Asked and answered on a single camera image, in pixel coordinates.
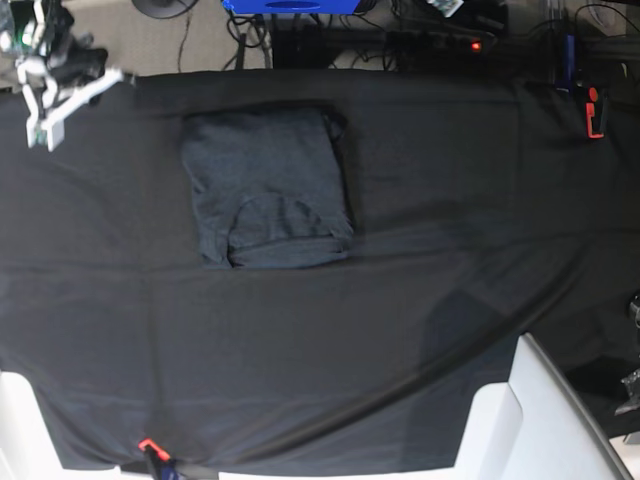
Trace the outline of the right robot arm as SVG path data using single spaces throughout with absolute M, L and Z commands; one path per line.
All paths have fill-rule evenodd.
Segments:
M 93 36 L 76 36 L 75 19 L 60 1 L 3 1 L 1 54 L 13 62 L 29 116 L 27 144 L 54 151 L 65 138 L 65 121 L 119 83 L 135 76 L 107 66 L 108 51 Z

